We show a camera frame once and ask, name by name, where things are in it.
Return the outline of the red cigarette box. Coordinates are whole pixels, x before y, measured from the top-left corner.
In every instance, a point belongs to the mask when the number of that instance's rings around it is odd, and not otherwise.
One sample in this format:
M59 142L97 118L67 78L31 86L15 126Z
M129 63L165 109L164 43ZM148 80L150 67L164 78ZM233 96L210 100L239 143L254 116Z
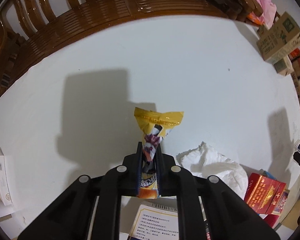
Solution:
M288 194L286 183L252 173L244 201L258 214L279 216Z

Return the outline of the white tissue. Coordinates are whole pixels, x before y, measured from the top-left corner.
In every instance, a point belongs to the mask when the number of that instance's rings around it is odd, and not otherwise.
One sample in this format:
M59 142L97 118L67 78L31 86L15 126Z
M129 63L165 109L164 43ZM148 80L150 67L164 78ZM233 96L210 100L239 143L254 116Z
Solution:
M179 153L176 160L194 176L201 178L218 176L239 197L242 199L245 197L248 175L244 168L207 143L202 142L197 148Z

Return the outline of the blue white medicine box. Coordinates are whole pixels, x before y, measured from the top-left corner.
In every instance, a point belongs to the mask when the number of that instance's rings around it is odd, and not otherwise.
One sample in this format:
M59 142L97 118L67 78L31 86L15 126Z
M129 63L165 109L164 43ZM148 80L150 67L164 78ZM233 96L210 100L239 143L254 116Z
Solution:
M178 211L157 203L143 202L127 239L178 240Z

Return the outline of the yellow snack wrapper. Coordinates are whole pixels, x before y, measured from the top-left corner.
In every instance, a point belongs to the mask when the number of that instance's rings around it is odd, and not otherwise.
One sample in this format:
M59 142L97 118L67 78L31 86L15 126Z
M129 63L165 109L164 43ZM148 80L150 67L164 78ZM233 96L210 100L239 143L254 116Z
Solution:
M155 155L160 143L172 129L179 126L184 117L183 112L159 113L136 107L134 116L141 129L142 136L142 170L138 198L156 199L159 197Z

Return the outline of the small beige carton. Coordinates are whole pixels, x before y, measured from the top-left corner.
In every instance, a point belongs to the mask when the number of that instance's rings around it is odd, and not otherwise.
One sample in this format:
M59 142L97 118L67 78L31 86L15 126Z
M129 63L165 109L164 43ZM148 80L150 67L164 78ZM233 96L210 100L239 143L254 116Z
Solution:
M277 74L287 76L294 72L294 68L289 56L285 56L280 61L274 64Z

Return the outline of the white-top wooden coffee table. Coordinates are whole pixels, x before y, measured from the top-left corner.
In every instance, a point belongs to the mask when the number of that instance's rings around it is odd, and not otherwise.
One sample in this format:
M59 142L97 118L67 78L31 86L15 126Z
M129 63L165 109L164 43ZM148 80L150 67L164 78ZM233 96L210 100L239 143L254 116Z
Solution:
M246 24L162 16L32 66L0 97L19 239L118 239L142 199L175 201L177 239L278 239L247 172L290 183L300 105Z

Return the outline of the tall green carton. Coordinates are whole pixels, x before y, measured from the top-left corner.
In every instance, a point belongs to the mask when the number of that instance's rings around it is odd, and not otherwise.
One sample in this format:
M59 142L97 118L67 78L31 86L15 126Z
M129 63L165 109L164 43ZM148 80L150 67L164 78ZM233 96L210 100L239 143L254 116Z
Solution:
M300 27L285 12L261 35L257 46L264 61L275 64L300 46Z

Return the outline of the long wooden bench sofa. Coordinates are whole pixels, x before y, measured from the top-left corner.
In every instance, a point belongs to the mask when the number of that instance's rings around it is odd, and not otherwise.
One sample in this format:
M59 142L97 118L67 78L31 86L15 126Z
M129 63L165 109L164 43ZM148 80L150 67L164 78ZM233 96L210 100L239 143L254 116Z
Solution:
M32 66L93 33L167 15L225 17L207 0L66 0L57 16L49 0L6 0L0 6L0 96Z

